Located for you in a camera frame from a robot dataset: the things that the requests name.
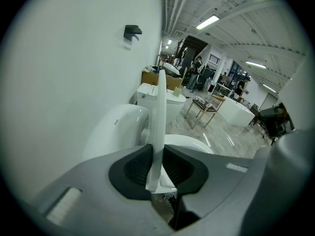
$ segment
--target bathtub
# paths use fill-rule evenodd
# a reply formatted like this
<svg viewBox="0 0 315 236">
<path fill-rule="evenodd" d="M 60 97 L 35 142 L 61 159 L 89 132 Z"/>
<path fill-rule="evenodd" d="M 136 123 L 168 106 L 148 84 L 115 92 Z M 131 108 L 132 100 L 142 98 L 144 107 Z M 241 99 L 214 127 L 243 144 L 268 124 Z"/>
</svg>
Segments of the bathtub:
<svg viewBox="0 0 315 236">
<path fill-rule="evenodd" d="M 231 125 L 246 127 L 255 115 L 247 107 L 225 96 L 218 113 Z"/>
</svg>

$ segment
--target ceiling light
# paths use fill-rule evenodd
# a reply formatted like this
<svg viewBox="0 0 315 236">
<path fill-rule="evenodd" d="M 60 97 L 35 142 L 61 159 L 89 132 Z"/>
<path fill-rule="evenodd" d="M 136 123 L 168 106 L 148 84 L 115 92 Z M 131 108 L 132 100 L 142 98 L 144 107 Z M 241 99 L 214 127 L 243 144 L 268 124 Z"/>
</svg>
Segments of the ceiling light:
<svg viewBox="0 0 315 236">
<path fill-rule="evenodd" d="M 267 87 L 268 89 L 270 89 L 272 92 L 276 92 L 276 91 L 274 91 L 272 88 L 266 86 L 265 84 L 262 84 L 262 85 L 265 86 L 265 87 Z"/>
<path fill-rule="evenodd" d="M 213 22 L 215 22 L 217 20 L 219 20 L 219 18 L 217 16 L 213 15 L 211 18 L 207 19 L 205 22 L 201 23 L 196 28 L 198 30 L 201 30 L 202 28 L 205 28 L 206 26 L 212 24 Z"/>
<path fill-rule="evenodd" d="M 262 64 L 257 64 L 257 63 L 253 63 L 253 62 L 249 62 L 249 61 L 245 61 L 245 63 L 250 64 L 250 65 L 259 66 L 259 67 L 261 67 L 261 68 L 265 68 L 265 69 L 266 69 L 266 66 L 265 66 L 265 65 L 262 65 Z"/>
</svg>

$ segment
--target black wall hook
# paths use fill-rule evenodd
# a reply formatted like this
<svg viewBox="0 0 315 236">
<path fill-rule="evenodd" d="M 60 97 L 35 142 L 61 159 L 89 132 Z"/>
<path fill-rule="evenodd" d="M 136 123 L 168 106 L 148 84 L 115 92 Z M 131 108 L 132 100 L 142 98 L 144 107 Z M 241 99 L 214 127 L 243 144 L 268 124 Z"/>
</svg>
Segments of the black wall hook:
<svg viewBox="0 0 315 236">
<path fill-rule="evenodd" d="M 135 25 L 125 26 L 124 38 L 131 41 L 132 37 L 135 37 L 139 41 L 139 38 L 137 37 L 136 34 L 142 34 L 142 30 L 139 28 L 139 26 L 135 26 Z"/>
</svg>

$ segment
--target white toilet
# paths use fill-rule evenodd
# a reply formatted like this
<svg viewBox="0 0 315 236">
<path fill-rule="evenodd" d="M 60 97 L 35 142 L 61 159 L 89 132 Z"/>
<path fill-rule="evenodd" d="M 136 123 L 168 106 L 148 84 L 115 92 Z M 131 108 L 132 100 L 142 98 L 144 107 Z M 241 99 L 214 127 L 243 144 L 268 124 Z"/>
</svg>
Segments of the white toilet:
<svg viewBox="0 0 315 236">
<path fill-rule="evenodd" d="M 137 104 L 147 108 L 149 110 L 149 115 L 151 115 L 152 110 L 155 107 L 157 94 L 158 87 L 147 83 L 141 84 L 137 90 Z M 166 124 L 168 124 L 175 120 L 176 116 L 183 108 L 186 98 L 183 95 L 176 97 L 173 95 L 172 90 L 167 90 L 166 99 Z"/>
</svg>

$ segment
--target pipe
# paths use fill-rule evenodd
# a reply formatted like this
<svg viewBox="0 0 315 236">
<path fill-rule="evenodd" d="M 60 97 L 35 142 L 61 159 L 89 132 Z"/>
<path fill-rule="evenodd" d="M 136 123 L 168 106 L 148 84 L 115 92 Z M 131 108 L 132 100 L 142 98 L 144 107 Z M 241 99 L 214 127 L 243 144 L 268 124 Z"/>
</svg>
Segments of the pipe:
<svg viewBox="0 0 315 236">
<path fill-rule="evenodd" d="M 175 18 L 175 21 L 174 21 L 174 24 L 173 24 L 173 27 L 172 27 L 172 30 L 171 30 L 171 35 L 172 35 L 172 31 L 174 30 L 174 28 L 176 26 L 177 20 L 178 20 L 180 14 L 181 14 L 181 12 L 182 12 L 182 10 L 184 8 L 184 5 L 185 5 L 186 1 L 187 0 L 182 0 L 182 2 L 181 2 L 181 6 L 178 9 L 178 12 L 177 12 L 177 15 L 176 15 L 176 18 Z"/>
<path fill-rule="evenodd" d="M 165 0 L 165 28 L 167 28 L 167 7 L 168 7 L 168 3 L 167 0 Z"/>
<path fill-rule="evenodd" d="M 176 8 L 177 8 L 178 1 L 179 0 L 175 0 L 175 2 L 174 2 L 174 7 L 172 9 L 171 19 L 170 19 L 169 25 L 168 25 L 168 30 L 167 30 L 168 32 L 171 30 L 171 25 L 172 25 L 174 14 L 175 14 L 175 11 L 176 11 Z"/>
</svg>

